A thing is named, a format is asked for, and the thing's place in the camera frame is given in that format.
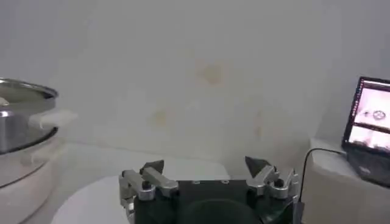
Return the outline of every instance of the round white surface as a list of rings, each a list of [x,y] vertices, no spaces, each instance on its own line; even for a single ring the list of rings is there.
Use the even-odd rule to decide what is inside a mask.
[[[106,177],[72,195],[52,224],[129,224],[119,204],[118,177]]]
[[[178,159],[165,167],[164,175],[174,180],[226,180],[230,177],[219,164]],[[72,195],[57,211],[52,224],[128,224],[119,204],[118,176],[105,177]]]

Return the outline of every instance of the pot handle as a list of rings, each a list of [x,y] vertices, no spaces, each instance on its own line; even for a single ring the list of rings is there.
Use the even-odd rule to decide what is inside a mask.
[[[31,115],[29,125],[47,130],[54,127],[64,127],[76,118],[78,118],[78,115],[70,110],[54,109]]]

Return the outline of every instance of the wall stain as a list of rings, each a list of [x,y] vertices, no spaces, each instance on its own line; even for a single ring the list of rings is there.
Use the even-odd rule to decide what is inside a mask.
[[[222,82],[222,67],[221,65],[208,65],[198,73],[199,77],[205,79],[208,84],[215,86]]]
[[[166,126],[166,111],[158,110],[151,116],[151,123],[156,127]]]

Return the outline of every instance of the laptop keyboard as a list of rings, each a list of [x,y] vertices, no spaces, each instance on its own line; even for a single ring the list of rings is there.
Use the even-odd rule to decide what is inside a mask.
[[[360,150],[350,150],[348,160],[362,178],[390,186],[389,158]]]

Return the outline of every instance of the stainless steel pot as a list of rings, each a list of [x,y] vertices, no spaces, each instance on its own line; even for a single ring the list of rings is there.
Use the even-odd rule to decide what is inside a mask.
[[[31,146],[52,131],[31,125],[30,117],[55,107],[56,90],[0,78],[0,155]]]

